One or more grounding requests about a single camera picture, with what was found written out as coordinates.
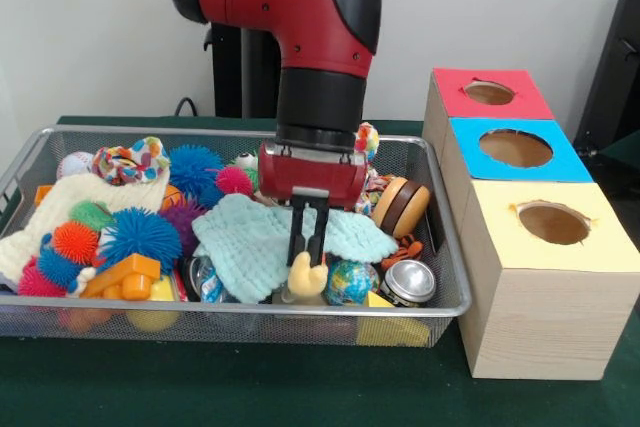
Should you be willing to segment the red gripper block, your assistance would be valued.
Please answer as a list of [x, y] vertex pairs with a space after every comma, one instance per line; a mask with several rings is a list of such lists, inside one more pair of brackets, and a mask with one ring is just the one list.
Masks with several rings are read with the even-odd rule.
[[261, 144], [258, 153], [260, 192], [279, 200], [291, 198], [289, 267], [306, 246], [302, 232], [306, 201], [302, 196], [316, 197], [308, 202], [316, 211], [316, 221], [314, 233], [307, 242], [310, 264], [315, 267], [322, 264], [329, 206], [349, 210], [355, 205], [366, 180], [367, 167], [366, 156], [360, 152], [314, 150], [273, 141]]

